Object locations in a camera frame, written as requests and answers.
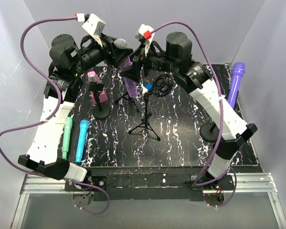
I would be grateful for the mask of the black tripod stand with ring clamp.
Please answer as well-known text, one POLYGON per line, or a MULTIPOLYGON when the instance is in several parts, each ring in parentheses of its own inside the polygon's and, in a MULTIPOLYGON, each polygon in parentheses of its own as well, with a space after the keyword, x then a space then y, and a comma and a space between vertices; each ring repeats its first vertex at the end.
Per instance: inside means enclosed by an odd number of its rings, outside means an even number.
POLYGON ((149 118, 152 116, 152 113, 148 111, 148 105, 149 105, 149 96, 151 95, 151 92, 146 92, 143 96, 144 99, 144 115, 143 118, 141 119, 141 123, 134 127, 133 129, 128 130, 128 134, 131 135, 134 130, 138 128, 142 128, 144 130, 152 131, 155 136, 157 141, 161 141, 161 138, 158 136, 158 134, 154 131, 154 129, 151 127, 149 123, 149 118))

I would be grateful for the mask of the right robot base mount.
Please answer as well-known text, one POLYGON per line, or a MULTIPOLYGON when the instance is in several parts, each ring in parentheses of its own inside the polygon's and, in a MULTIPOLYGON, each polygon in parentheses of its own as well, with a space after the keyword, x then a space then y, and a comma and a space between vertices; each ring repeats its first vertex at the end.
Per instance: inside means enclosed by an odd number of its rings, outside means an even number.
POLYGON ((220 208, 227 205, 235 195, 237 187, 237 177, 232 178, 226 175, 215 182, 201 185, 203 181, 207 181, 206 177, 198 180, 200 183, 195 184, 194 179, 186 182, 192 191, 202 191, 203 199, 208 207, 220 208))

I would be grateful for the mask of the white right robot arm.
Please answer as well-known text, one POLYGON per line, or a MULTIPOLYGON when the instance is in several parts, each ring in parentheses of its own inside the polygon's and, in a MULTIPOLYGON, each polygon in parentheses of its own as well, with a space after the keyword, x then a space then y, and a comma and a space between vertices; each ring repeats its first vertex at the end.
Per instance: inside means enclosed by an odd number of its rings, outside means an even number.
POLYGON ((141 73, 148 76, 150 70, 171 73, 175 83, 203 107, 219 129, 205 173, 207 186, 218 189, 224 183, 222 176, 228 171, 233 157, 257 131, 257 126, 242 119, 222 97, 212 67, 206 68, 192 59, 192 42, 185 33, 169 33, 165 51, 152 40, 148 31, 140 38, 142 44, 130 56, 132 64, 122 70, 121 75, 139 83, 141 73))

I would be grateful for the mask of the mint green microphone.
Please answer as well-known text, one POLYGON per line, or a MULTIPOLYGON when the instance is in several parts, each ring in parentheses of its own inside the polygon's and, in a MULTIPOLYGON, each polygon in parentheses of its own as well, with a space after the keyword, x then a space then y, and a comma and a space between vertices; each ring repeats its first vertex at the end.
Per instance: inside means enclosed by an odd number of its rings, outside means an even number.
POLYGON ((67 159, 67 155, 69 152, 72 124, 73 124, 72 118, 67 117, 63 128, 62 159, 67 159))

